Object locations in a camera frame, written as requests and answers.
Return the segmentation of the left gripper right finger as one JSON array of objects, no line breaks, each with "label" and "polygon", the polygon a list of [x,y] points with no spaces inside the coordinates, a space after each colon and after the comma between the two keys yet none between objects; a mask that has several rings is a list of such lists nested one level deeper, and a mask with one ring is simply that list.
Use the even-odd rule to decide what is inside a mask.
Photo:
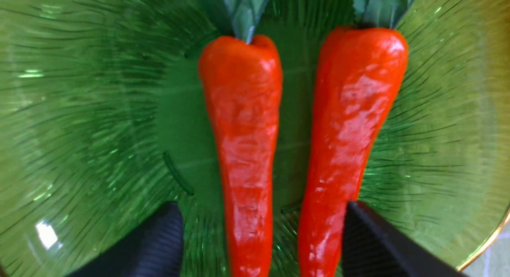
[{"label": "left gripper right finger", "polygon": [[345,277],[462,277],[464,274],[401,233],[362,201],[346,206]]}]

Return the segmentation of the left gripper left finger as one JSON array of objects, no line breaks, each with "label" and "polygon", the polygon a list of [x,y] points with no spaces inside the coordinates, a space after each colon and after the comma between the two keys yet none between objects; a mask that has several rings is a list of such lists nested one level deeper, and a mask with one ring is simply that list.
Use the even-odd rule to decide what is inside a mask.
[{"label": "left gripper left finger", "polygon": [[184,224],[175,201],[166,201],[144,222],[69,277],[179,277]]}]

